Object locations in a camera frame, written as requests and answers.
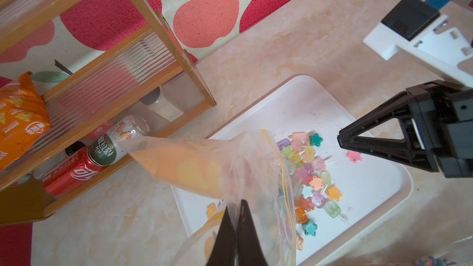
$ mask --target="yellow zipper strip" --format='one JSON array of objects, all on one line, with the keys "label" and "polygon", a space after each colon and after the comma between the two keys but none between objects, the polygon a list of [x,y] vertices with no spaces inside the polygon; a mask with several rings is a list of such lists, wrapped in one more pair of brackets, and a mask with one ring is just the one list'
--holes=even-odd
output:
[{"label": "yellow zipper strip", "polygon": [[[279,149],[276,149],[276,147],[274,146],[274,144],[272,143],[272,140],[269,138],[269,135],[268,133],[266,132],[266,130],[262,129],[261,130],[264,134],[264,136],[266,137],[266,139],[268,140],[269,144],[271,145],[273,151],[275,152],[275,154],[277,154],[277,157],[278,157],[278,161],[279,161],[279,164],[281,165],[281,170],[282,170],[282,178],[283,178],[283,181],[282,181],[282,192],[284,194],[284,203],[286,204],[286,210],[288,212],[288,216],[289,216],[289,223],[291,225],[291,231],[293,233],[293,231],[295,230],[295,225],[294,225],[294,220],[292,219],[292,214],[290,213],[290,209],[289,209],[289,204],[287,203],[287,188],[286,188],[286,175],[284,174],[285,173],[285,170],[283,168],[283,163],[282,163],[282,160],[281,160],[281,153],[279,152]],[[292,234],[292,253],[294,253],[295,251],[295,245],[294,245],[294,233]],[[293,265],[294,264],[294,256],[295,255],[291,255],[291,264],[290,265]]]}]

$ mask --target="white tray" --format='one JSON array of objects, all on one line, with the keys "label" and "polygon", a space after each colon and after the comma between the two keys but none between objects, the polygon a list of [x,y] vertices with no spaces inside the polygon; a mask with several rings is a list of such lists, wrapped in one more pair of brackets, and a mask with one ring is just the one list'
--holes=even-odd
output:
[{"label": "white tray", "polygon": [[[316,132],[323,138],[315,147],[317,156],[332,156],[327,170],[343,193],[338,205],[341,218],[328,216],[323,209],[307,214],[318,225],[317,236],[305,236],[302,226],[297,233],[304,238],[304,250],[296,254],[296,264],[316,265],[334,251],[382,218],[406,200],[412,192],[412,177],[398,163],[362,154],[363,161],[353,163],[337,142],[338,132],[355,118],[332,97],[315,79],[299,75],[269,94],[210,139],[232,139],[245,130],[267,129],[276,141],[294,132]],[[207,221],[210,199],[172,186],[174,198],[188,236]]]}]

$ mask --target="yellow star candy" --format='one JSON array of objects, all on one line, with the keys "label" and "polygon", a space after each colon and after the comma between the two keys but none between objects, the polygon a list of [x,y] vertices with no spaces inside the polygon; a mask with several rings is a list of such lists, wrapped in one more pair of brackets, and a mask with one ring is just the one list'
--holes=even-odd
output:
[{"label": "yellow star candy", "polygon": [[336,201],[340,201],[340,198],[343,196],[343,194],[340,191],[338,191],[337,187],[328,189],[327,194],[330,199],[334,199]]}]

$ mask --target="purple candy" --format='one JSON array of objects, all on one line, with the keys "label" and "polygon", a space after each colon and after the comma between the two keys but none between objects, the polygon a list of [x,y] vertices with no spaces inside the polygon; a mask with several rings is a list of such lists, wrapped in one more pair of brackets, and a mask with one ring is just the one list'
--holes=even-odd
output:
[{"label": "purple candy", "polygon": [[323,208],[325,205],[326,199],[323,197],[322,194],[318,193],[317,191],[314,191],[314,195],[312,196],[312,204],[316,208]]},{"label": "purple candy", "polygon": [[291,146],[291,141],[289,139],[282,139],[279,142],[277,142],[279,150],[282,151],[282,147],[287,147]]},{"label": "purple candy", "polygon": [[314,172],[314,168],[312,167],[312,163],[306,163],[304,164],[304,169],[309,172],[309,174],[312,174]]}]

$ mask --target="ziplock seal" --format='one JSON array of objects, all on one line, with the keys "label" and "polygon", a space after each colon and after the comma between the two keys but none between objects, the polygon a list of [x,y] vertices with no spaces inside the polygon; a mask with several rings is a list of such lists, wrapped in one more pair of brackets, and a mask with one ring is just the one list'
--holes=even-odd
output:
[{"label": "ziplock seal", "polygon": [[296,251],[296,241],[294,240],[294,230],[295,230],[295,224],[294,224],[294,220],[292,219],[292,214],[290,213],[290,209],[289,209],[289,204],[287,203],[287,200],[288,200],[288,195],[287,195],[287,186],[286,186],[286,170],[284,169],[284,162],[281,158],[281,153],[279,152],[279,149],[276,149],[276,146],[274,145],[273,141],[270,139],[268,133],[266,132],[266,130],[262,129],[261,130],[263,132],[263,135],[266,137],[266,139],[268,140],[269,144],[271,145],[271,148],[273,149],[274,153],[276,154],[276,156],[278,157],[278,161],[279,161],[279,164],[281,165],[281,172],[282,172],[282,177],[283,177],[283,181],[282,181],[282,192],[283,192],[283,195],[284,195],[284,204],[286,204],[286,209],[287,209],[287,212],[288,212],[288,216],[289,216],[289,223],[291,225],[291,231],[292,231],[292,253],[293,255],[291,255],[291,265],[294,264],[294,256],[296,255],[295,254],[295,251]]}]

